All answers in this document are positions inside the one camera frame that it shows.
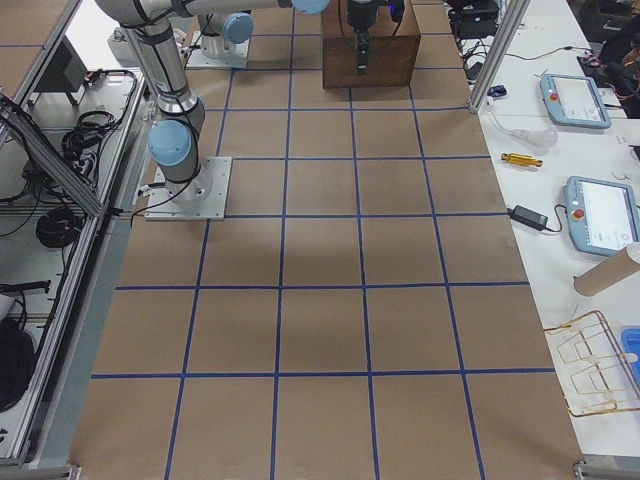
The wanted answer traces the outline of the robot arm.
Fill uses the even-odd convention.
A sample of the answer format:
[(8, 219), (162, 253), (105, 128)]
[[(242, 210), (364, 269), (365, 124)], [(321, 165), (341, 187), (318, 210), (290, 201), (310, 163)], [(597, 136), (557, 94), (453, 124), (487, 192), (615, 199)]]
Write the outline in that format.
[(157, 90), (157, 102), (165, 116), (195, 129), (196, 138), (204, 121), (204, 105), (189, 86), (183, 60), (174, 39), (170, 19), (204, 15), (226, 15), (245, 10), (294, 8), (315, 15), (328, 7), (327, 1), (100, 1), (98, 6), (110, 18), (134, 35), (139, 45), (134, 54), (147, 80)]
[(208, 58), (236, 55), (252, 36), (254, 22), (249, 13), (213, 13), (197, 16), (201, 50)]

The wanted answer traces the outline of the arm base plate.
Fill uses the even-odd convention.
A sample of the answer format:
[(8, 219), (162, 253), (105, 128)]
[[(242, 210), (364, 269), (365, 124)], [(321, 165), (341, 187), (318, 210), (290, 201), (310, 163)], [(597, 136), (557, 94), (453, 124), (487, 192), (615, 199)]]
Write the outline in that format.
[(188, 69), (243, 69), (247, 65), (250, 41), (241, 44), (228, 42), (224, 37), (201, 36), (196, 30), (186, 67)]
[(149, 221), (223, 220), (232, 169), (231, 157), (203, 157), (199, 175), (184, 190), (169, 183), (152, 189)]

